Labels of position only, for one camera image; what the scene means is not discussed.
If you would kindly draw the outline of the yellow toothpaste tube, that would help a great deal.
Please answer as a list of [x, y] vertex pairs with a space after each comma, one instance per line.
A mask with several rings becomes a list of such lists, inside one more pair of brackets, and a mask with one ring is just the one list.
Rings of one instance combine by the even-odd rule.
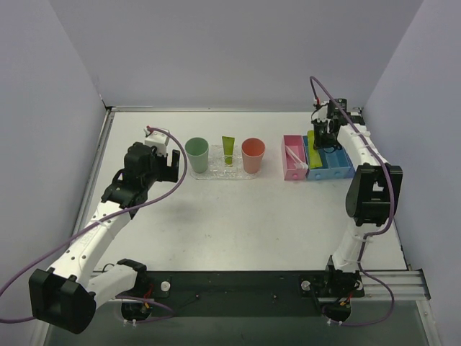
[[224, 154], [224, 162], [226, 166], [233, 165], [233, 150], [234, 150], [234, 143], [235, 138], [229, 136], [222, 137], [223, 142], [223, 154]]
[[318, 169], [323, 166], [321, 155], [318, 150], [314, 148], [315, 134], [313, 130], [307, 132], [308, 138], [308, 155], [311, 169]]

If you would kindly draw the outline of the orange plastic cup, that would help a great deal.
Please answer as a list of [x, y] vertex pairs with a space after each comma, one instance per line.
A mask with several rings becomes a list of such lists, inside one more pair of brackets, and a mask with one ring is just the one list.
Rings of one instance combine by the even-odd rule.
[[259, 138], [248, 138], [241, 146], [244, 171], [256, 174], [261, 169], [266, 146]]

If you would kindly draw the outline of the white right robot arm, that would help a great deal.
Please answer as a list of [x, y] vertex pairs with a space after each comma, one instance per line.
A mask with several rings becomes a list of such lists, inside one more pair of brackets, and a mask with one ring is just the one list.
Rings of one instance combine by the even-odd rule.
[[347, 112], [345, 99], [313, 101], [313, 149], [332, 154], [345, 151], [354, 168], [345, 208], [350, 217], [343, 239], [331, 256], [335, 270], [354, 273], [372, 237], [392, 225], [397, 208], [403, 170], [393, 166], [372, 142], [363, 117]]

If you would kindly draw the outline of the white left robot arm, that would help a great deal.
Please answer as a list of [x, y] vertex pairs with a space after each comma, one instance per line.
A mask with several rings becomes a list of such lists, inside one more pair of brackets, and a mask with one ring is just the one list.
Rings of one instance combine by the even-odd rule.
[[122, 259], [107, 272], [91, 274], [119, 232], [140, 208], [150, 205], [148, 191], [156, 182], [178, 187], [184, 149], [160, 154], [141, 142], [128, 148], [124, 166], [105, 189], [92, 220], [72, 237], [67, 250], [48, 269], [36, 269], [29, 279], [32, 315], [74, 334], [82, 333], [97, 309], [122, 293], [142, 298], [151, 288], [147, 267]]

